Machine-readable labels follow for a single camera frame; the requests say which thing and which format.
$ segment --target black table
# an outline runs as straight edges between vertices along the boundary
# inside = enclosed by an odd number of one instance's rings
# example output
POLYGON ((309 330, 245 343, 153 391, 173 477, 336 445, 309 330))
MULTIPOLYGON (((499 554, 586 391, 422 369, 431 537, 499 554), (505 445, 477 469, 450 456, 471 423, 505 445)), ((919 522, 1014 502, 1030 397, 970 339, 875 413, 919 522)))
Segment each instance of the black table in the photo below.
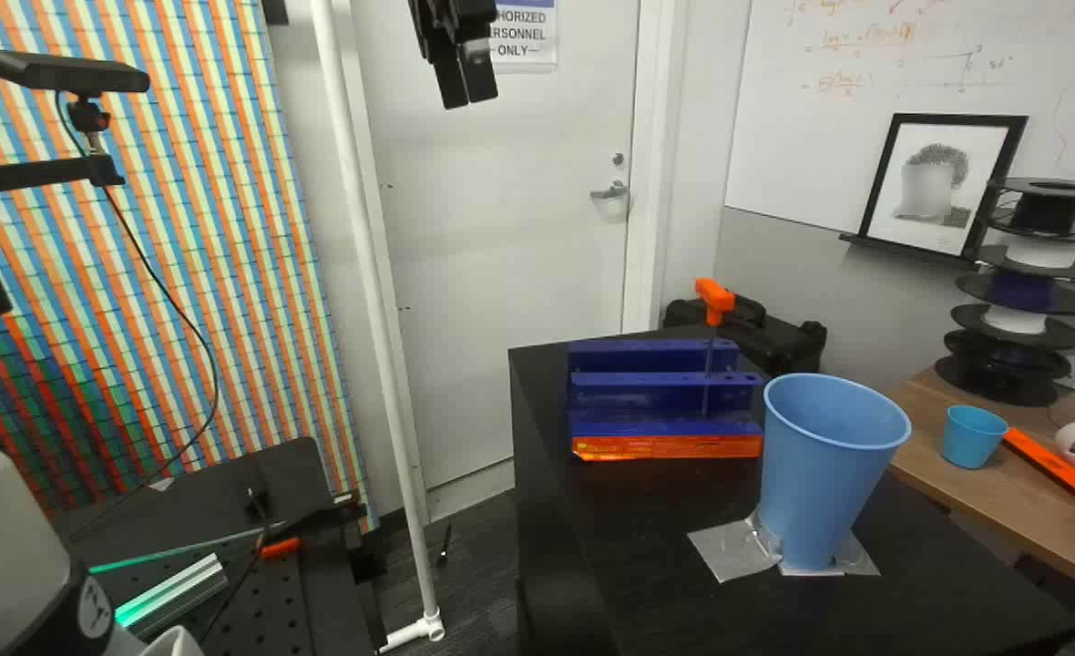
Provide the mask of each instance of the black table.
MULTIPOLYGON (((260 517, 247 513, 247 485, 268 490, 268 522, 295 522, 332 502, 318 440, 297 439, 178 477, 168 493, 138 493, 115 499, 115 507, 68 513, 66 526, 58 526, 58 533, 68 542, 74 556, 80 556, 83 566, 219 538, 260 526, 260 517)), ((253 567, 247 567, 247 542, 251 538, 219 547, 229 589, 241 579, 241 572, 247 572, 247 579, 234 595, 234 605, 226 605, 226 611, 216 618, 216 626, 206 629, 221 595, 182 618, 198 639, 205 639, 206 656, 373 651, 373 626, 364 618, 362 589, 349 572, 349 542, 341 527, 309 527, 302 533, 302 556, 283 556, 253 567)), ((205 554, 124 567, 103 577, 103 587, 114 596, 114 605, 120 605, 198 556, 205 554)))
POLYGON ((922 497, 855 522, 877 579, 713 582, 691 527, 747 517, 759 463, 568 456, 566 347, 510 350, 519 618, 533 651, 1052 651, 1075 618, 922 497))

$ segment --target white door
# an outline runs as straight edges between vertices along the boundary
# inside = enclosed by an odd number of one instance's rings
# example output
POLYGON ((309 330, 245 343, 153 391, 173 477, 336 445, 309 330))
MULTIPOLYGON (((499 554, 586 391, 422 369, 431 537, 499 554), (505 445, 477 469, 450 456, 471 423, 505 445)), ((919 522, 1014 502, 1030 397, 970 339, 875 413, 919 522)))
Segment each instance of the white door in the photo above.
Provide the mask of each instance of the white door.
POLYGON ((510 347, 619 330, 637 0, 519 5, 554 51, 450 113, 409 0, 352 7, 431 490, 510 459, 510 347))

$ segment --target framed picture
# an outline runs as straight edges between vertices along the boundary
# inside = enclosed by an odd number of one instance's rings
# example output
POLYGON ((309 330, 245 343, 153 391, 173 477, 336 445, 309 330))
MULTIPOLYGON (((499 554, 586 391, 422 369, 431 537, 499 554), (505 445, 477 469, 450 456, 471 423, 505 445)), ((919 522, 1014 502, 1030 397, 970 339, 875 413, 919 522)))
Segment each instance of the framed picture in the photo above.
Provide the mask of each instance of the framed picture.
POLYGON ((974 257, 1024 117, 891 113, 860 238, 974 257))

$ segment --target plastic cup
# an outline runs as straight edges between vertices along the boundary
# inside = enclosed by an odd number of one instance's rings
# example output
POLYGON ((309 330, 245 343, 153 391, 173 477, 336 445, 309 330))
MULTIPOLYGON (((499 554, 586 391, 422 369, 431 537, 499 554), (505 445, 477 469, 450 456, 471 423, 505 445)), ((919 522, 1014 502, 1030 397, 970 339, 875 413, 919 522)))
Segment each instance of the plastic cup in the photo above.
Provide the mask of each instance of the plastic cup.
POLYGON ((762 391, 759 522, 782 566, 832 567, 912 418, 884 395, 838 374, 779 374, 762 391))
POLYGON ((946 403, 940 451, 949 466, 975 469, 997 451, 1007 418, 975 403, 946 403))

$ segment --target whiteboard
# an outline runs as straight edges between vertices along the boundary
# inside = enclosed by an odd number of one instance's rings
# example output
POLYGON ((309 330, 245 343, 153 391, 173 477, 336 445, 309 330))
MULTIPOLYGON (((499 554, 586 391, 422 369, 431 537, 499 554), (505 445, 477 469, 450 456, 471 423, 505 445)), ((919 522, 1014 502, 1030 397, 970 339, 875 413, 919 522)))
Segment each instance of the whiteboard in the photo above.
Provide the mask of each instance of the whiteboard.
POLYGON ((726 203, 855 232, 891 113, 1028 117, 1075 177, 1075 0, 753 0, 726 203))

